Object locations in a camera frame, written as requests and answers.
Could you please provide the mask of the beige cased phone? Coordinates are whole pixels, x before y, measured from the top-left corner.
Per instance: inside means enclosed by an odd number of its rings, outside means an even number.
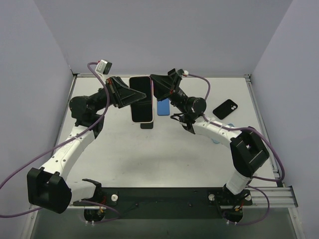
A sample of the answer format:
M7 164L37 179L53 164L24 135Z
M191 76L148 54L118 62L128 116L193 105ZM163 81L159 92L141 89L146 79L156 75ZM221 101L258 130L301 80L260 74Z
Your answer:
M131 89L146 95L142 100L131 104L131 119L134 123L152 123L154 120L153 110L153 83L149 76L137 76L129 78Z

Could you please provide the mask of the black phone case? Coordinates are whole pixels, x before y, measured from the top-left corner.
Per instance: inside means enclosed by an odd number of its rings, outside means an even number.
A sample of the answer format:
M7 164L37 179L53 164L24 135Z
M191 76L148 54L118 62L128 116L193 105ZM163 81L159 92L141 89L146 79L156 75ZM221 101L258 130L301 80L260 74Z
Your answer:
M222 104L220 104L218 107L216 107L212 113L219 119L223 120L228 115L230 115L233 111L238 109L238 105L232 101L231 99L227 99Z

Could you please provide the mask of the black phone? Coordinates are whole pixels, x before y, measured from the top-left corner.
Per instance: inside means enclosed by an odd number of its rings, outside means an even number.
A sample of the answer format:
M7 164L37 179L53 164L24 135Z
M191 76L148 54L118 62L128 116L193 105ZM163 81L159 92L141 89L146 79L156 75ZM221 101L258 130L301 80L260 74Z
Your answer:
M144 121L140 123L141 129L153 129L154 128L154 119L150 121Z

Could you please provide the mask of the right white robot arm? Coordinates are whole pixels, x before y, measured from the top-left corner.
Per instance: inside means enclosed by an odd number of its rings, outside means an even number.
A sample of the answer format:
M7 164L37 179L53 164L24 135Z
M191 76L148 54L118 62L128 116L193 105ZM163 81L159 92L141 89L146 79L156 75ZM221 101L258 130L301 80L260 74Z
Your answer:
M167 75L151 74L154 96L158 101L170 100L180 111L172 118L179 121L186 131L218 141L230 149L235 171L224 187L228 193L239 195L269 158L269 152L253 128L235 129L207 118L204 114L206 99L189 97L180 87L186 75L182 69L172 69Z

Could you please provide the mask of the light blue cased phone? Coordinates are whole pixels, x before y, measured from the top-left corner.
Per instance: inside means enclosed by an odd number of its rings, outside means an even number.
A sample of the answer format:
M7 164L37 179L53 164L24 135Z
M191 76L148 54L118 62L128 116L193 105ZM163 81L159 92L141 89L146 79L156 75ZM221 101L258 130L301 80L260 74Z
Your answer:
M215 144L223 144L228 146L230 143L230 139L237 137L237 134L233 130L231 130L235 128L234 125L231 123L223 124L223 125L221 125L220 123L217 123L217 125L214 125L213 128L214 128L214 134L211 137L211 140Z

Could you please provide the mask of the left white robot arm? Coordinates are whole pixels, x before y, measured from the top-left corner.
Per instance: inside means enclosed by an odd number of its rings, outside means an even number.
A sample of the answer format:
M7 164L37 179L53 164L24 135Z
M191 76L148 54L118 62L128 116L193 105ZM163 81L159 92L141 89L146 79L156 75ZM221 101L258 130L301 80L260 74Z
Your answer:
M40 168L27 174L28 200L31 204L63 213L70 203L86 200L96 205L102 200L101 183L83 179L67 183L68 175L86 149L102 131L104 116L97 112L114 105L122 108L146 98L145 93L130 89L120 77L106 79L105 87L90 96L73 97L69 103L71 116L76 120L66 144Z

